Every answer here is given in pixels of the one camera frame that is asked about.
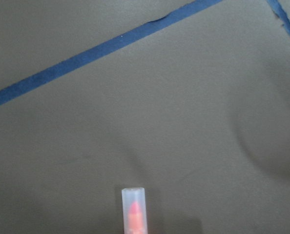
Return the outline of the orange highlighter pen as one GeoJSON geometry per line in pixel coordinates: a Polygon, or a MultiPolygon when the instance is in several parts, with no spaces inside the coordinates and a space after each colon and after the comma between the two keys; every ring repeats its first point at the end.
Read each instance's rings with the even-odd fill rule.
{"type": "Polygon", "coordinates": [[[145,189],[122,189],[123,220],[125,234],[148,234],[145,189]]]}

